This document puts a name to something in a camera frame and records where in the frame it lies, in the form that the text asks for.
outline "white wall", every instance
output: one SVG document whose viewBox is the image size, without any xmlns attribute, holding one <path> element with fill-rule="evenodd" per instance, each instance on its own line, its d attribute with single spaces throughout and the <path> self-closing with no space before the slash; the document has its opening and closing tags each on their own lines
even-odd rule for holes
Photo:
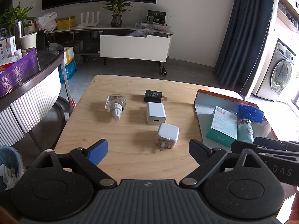
<svg viewBox="0 0 299 224">
<path fill-rule="evenodd" d="M 66 5 L 41 10 L 42 0 L 13 0 L 16 5 L 35 7 L 30 16 L 42 16 L 56 11 L 58 17 L 76 16 L 77 24 L 81 12 L 100 11 L 103 24 L 111 23 L 111 13 L 101 9 L 103 2 Z M 157 4 L 134 2 L 134 12 L 123 14 L 123 25 L 133 25 L 146 20 L 148 10 L 166 12 L 166 23 L 174 32 L 170 57 L 215 66 L 226 33 L 234 0 L 157 0 Z"/>
</svg>

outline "black box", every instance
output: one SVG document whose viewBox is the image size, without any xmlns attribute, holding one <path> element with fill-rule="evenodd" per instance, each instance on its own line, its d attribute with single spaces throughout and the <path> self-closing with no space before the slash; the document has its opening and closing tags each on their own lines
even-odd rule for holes
<svg viewBox="0 0 299 224">
<path fill-rule="evenodd" d="M 158 12 L 152 10 L 148 10 L 147 12 L 147 21 L 150 24 L 158 23 L 158 24 L 165 25 L 165 18 L 166 18 L 165 12 Z"/>
</svg>

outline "curtain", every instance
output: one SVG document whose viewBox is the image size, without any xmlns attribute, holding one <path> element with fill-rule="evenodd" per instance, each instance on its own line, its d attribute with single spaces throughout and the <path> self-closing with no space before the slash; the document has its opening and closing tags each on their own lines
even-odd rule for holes
<svg viewBox="0 0 299 224">
<path fill-rule="evenodd" d="M 235 0 L 213 74 L 221 86 L 240 93 L 259 63 L 274 0 Z"/>
</svg>

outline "potted plant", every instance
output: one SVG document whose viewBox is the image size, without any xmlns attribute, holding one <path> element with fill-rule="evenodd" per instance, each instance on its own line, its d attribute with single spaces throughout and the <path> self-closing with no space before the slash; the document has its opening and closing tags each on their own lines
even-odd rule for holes
<svg viewBox="0 0 299 224">
<path fill-rule="evenodd" d="M 14 8 L 13 3 L 10 4 L 9 8 L 0 15 L 0 27 L 4 27 L 9 36 L 13 35 L 13 27 L 17 22 L 24 24 L 25 20 L 34 20 L 36 17 L 28 17 L 28 12 L 34 7 L 21 8 L 20 3 Z"/>
<path fill-rule="evenodd" d="M 108 0 L 103 8 L 112 12 L 111 27 L 121 27 L 121 14 L 125 11 L 132 11 L 128 7 L 133 7 L 128 0 Z"/>
</svg>

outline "floor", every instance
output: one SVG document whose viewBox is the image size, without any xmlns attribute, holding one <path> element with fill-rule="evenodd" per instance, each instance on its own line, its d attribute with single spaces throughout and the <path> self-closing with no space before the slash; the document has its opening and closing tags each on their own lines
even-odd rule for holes
<svg viewBox="0 0 299 224">
<path fill-rule="evenodd" d="M 156 78 L 169 81 L 180 81 L 211 87 L 220 87 L 212 75 L 212 67 L 198 65 L 179 60 L 170 60 L 165 64 L 167 76 L 159 75 L 159 65 L 157 62 L 131 60 L 131 59 L 108 59 L 107 65 L 98 57 L 89 61 L 81 61 L 79 58 L 78 70 L 69 80 L 71 96 L 78 102 L 90 81 L 99 74 L 123 75 L 145 78 Z M 60 95 L 67 98 L 64 84 Z M 299 119 L 293 111 L 284 103 L 271 102 L 251 96 L 247 99 L 256 103 L 265 112 L 265 117 L 269 121 L 277 137 L 281 140 L 298 140 Z M 57 121 L 60 117 L 52 108 L 43 118 L 40 124 L 33 128 L 33 132 L 44 149 L 50 148 L 55 142 L 60 130 Z M 38 156 L 39 151 L 31 138 L 26 135 L 23 139 L 13 145 L 23 157 L 24 165 L 29 166 Z"/>
</svg>

